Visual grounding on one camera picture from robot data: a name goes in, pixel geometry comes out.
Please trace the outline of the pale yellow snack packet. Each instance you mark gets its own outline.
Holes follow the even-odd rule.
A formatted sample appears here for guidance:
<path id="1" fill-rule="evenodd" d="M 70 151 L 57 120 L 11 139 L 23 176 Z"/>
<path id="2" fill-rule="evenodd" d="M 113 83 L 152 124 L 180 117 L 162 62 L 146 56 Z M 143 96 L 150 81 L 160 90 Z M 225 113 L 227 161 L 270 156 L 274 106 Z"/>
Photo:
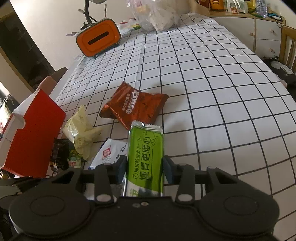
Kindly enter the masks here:
<path id="1" fill-rule="evenodd" d="M 101 132 L 102 128 L 91 125 L 84 105 L 79 107 L 63 128 L 63 134 L 74 144 L 75 150 L 85 160 L 90 157 L 92 145 Z"/>

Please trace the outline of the clear plastic bag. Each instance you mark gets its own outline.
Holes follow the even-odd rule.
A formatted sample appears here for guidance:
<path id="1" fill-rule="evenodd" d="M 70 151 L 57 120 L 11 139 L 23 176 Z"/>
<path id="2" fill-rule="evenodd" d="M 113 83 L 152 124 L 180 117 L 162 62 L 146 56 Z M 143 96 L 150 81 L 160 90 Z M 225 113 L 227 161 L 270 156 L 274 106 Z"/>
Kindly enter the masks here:
<path id="1" fill-rule="evenodd" d="M 126 1 L 143 32 L 163 32 L 179 25 L 177 1 Z"/>

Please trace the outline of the green snack bar packet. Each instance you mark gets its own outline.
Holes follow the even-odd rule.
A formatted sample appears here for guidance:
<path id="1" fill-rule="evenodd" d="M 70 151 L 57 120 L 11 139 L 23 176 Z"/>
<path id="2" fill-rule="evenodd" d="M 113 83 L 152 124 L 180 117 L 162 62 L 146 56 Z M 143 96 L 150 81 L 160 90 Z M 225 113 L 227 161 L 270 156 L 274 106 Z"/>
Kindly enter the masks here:
<path id="1" fill-rule="evenodd" d="M 129 130 L 128 141 L 123 195 L 127 197 L 163 196 L 163 128 L 134 120 Z"/>

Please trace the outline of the silver desk lamp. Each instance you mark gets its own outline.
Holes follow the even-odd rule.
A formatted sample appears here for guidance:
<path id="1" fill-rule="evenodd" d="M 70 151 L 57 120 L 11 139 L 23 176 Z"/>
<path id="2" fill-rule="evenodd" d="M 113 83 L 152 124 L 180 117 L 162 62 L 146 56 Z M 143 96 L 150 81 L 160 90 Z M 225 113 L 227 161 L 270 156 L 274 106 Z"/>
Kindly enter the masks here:
<path id="1" fill-rule="evenodd" d="M 84 2 L 84 9 L 79 9 L 79 13 L 82 13 L 86 18 L 86 23 L 83 23 L 83 26 L 80 30 L 85 30 L 86 28 L 90 27 L 93 23 L 96 23 L 97 20 L 89 15 L 89 4 L 90 2 L 94 4 L 105 4 L 106 0 L 85 0 Z"/>

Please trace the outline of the wooden chair with pink cloth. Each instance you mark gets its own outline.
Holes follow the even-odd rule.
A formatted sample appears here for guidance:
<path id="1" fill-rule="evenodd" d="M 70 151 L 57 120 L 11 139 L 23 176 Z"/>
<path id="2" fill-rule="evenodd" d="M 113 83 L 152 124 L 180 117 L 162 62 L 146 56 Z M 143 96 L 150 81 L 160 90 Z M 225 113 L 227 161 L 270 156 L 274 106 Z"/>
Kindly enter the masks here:
<path id="1" fill-rule="evenodd" d="M 57 83 L 63 77 L 63 75 L 67 72 L 68 68 L 63 67 L 57 71 L 55 71 L 52 75 L 47 76 L 37 87 L 35 93 L 38 93 L 39 90 L 42 90 L 46 95 L 50 95 Z"/>

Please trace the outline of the red cardboard box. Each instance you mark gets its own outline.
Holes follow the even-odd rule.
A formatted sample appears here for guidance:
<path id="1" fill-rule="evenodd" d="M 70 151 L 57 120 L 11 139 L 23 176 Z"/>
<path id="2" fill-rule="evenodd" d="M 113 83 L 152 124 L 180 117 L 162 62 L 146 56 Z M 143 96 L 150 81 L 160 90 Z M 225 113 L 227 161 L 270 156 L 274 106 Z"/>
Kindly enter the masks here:
<path id="1" fill-rule="evenodd" d="M 1 169 L 21 177 L 45 178 L 65 116 L 43 90 L 29 96 L 4 127 Z"/>

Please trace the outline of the brown Oreo snack bag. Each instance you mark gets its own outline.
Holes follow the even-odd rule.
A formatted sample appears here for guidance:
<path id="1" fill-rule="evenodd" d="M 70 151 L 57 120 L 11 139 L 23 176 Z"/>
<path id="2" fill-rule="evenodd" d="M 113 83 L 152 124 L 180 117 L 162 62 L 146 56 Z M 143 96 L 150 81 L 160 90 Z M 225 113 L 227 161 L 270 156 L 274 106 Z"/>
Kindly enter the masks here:
<path id="1" fill-rule="evenodd" d="M 133 121 L 146 124 L 155 123 L 169 96 L 141 92 L 123 82 L 103 106 L 101 118 L 115 118 L 130 130 Z"/>

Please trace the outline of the checkered white tablecloth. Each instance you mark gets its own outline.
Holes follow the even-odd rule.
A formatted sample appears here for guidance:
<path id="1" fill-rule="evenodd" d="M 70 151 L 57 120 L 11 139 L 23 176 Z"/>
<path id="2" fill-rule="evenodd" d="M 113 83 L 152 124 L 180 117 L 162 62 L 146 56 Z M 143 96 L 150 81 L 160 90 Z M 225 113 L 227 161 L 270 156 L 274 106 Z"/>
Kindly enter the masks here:
<path id="1" fill-rule="evenodd" d="M 51 98 L 70 118 L 85 106 L 107 138 L 126 140 L 117 120 L 99 112 L 122 82 L 169 96 L 156 124 L 165 154 L 199 170 L 214 166 L 273 197 L 278 240 L 295 240 L 295 101 L 279 78 L 225 27 L 197 14 L 177 28 L 131 32 L 117 48 L 79 56 Z"/>

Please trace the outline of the orange teal tissue box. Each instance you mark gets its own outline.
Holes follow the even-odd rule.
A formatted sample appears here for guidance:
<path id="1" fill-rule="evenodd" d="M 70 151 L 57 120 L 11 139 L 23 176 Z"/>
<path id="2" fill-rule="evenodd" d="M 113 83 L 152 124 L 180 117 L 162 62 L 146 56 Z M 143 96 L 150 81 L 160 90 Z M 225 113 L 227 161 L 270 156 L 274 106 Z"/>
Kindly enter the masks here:
<path id="1" fill-rule="evenodd" d="M 94 57 L 116 47 L 121 39 L 116 23 L 109 18 L 91 24 L 76 37 L 76 44 L 86 57 Z"/>

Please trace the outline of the wooden chair right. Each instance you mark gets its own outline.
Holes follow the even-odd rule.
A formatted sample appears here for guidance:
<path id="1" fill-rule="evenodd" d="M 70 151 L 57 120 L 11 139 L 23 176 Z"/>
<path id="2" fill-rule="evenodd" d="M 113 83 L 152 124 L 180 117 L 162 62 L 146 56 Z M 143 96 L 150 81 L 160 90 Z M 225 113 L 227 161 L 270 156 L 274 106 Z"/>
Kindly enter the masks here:
<path id="1" fill-rule="evenodd" d="M 292 27 L 281 28 L 280 56 L 281 63 L 289 67 L 295 73 L 295 32 Z"/>

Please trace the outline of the white red-logo snack packet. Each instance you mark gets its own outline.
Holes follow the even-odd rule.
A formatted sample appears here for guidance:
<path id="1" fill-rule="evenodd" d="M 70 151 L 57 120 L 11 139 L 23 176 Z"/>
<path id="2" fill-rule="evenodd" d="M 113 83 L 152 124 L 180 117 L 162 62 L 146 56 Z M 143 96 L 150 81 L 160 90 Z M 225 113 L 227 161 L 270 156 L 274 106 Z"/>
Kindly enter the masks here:
<path id="1" fill-rule="evenodd" d="M 89 168 L 94 170 L 101 164 L 114 164 L 120 156 L 127 154 L 127 149 L 128 142 L 108 138 L 94 157 Z"/>

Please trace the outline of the dark green snack packet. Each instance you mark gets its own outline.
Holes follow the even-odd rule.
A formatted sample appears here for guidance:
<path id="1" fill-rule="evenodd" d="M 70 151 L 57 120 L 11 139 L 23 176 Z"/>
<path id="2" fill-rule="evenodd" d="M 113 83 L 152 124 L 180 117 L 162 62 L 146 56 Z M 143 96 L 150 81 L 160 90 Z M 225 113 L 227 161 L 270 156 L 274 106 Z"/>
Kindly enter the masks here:
<path id="1" fill-rule="evenodd" d="M 50 167 L 54 174 L 59 174 L 71 167 L 81 168 L 83 162 L 84 159 L 67 138 L 54 140 L 50 156 Z"/>

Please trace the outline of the white drawer cabinet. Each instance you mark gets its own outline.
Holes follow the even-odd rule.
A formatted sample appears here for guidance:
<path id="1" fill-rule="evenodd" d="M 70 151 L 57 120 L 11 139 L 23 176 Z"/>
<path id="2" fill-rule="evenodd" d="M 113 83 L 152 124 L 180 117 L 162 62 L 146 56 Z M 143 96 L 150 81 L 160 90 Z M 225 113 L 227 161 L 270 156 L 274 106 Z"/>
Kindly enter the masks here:
<path id="1" fill-rule="evenodd" d="M 252 14 L 233 14 L 226 11 L 210 11 L 210 17 L 224 26 L 260 58 L 280 55 L 281 27 L 284 18 L 259 18 Z"/>

